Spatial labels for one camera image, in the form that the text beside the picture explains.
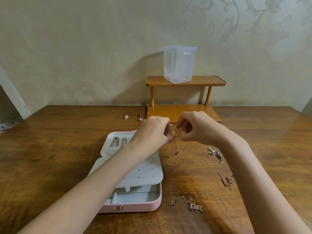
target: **jewelry box tray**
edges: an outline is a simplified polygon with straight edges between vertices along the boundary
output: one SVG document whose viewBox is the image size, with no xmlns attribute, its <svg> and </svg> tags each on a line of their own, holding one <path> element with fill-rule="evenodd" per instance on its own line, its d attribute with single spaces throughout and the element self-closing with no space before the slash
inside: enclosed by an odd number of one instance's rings
<svg viewBox="0 0 312 234">
<path fill-rule="evenodd" d="M 106 162 L 123 144 L 129 143 L 134 133 L 135 131 L 110 133 L 101 149 L 101 157 L 96 160 L 89 174 Z M 118 147 L 116 146 L 116 140 L 112 144 L 115 137 L 119 138 Z M 98 213 L 146 212 L 156 210 L 161 204 L 162 179 L 163 173 L 157 151 L 135 167 L 118 184 Z"/>
</svg>

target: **jewelry box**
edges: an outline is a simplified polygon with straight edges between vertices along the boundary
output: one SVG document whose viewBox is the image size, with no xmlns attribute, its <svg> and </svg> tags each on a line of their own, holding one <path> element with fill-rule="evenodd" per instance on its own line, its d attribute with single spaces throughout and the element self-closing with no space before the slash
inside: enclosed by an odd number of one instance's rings
<svg viewBox="0 0 312 234">
<path fill-rule="evenodd" d="M 122 145 L 129 143 L 135 131 L 110 133 L 89 174 L 106 162 Z M 121 180 L 98 213 L 153 211 L 161 203 L 162 168 L 158 151 L 150 155 Z"/>
</svg>

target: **patterned wallpaper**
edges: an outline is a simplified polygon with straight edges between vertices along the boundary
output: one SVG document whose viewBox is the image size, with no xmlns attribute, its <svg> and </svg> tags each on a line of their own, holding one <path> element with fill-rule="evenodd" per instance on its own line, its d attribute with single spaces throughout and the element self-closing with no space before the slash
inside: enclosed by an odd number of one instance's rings
<svg viewBox="0 0 312 234">
<path fill-rule="evenodd" d="M 227 82 L 212 105 L 302 110 L 312 96 L 312 0 L 0 0 L 0 29 L 0 65 L 32 113 L 149 104 L 165 45 L 197 46 L 193 74 Z M 203 97 L 155 89 L 155 103 Z"/>
</svg>

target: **container lid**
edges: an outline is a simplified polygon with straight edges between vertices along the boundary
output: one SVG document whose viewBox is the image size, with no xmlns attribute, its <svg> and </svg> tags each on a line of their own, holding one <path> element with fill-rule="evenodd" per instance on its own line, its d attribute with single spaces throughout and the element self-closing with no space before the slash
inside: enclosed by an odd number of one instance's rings
<svg viewBox="0 0 312 234">
<path fill-rule="evenodd" d="M 121 138 L 122 136 L 133 135 L 134 132 L 113 132 L 107 136 L 104 143 L 104 149 L 101 151 L 101 158 L 97 159 L 88 175 L 94 172 L 100 165 L 105 163 L 111 156 L 116 153 L 119 147 L 109 147 L 111 139 L 114 136 Z M 116 188 L 128 188 L 135 186 L 155 185 L 159 184 L 163 179 L 162 168 L 158 151 L 146 158 L 142 163 L 135 167 L 126 177 L 124 177 Z"/>
<path fill-rule="evenodd" d="M 163 47 L 164 51 L 177 51 L 177 50 L 189 50 L 189 51 L 196 51 L 198 47 L 189 47 L 189 46 L 165 46 Z"/>
</svg>

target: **jewelry box lid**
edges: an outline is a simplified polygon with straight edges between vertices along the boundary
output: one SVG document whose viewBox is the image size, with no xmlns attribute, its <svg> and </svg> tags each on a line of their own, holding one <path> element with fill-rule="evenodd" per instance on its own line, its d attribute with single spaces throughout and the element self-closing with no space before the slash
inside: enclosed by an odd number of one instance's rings
<svg viewBox="0 0 312 234">
<path fill-rule="evenodd" d="M 89 174 L 91 174 L 100 165 L 106 162 L 111 156 L 116 153 L 120 147 L 109 147 L 110 142 L 114 137 L 119 138 L 123 136 L 133 136 L 134 132 L 113 132 L 107 136 L 107 139 L 101 150 L 101 158 L 97 159 L 93 165 Z M 158 155 L 158 151 L 146 158 L 142 163 L 135 167 L 126 177 L 121 180 L 116 188 L 128 188 L 135 186 L 144 185 L 155 185 L 159 184 L 163 179 L 163 173 L 161 168 L 161 163 Z"/>
</svg>

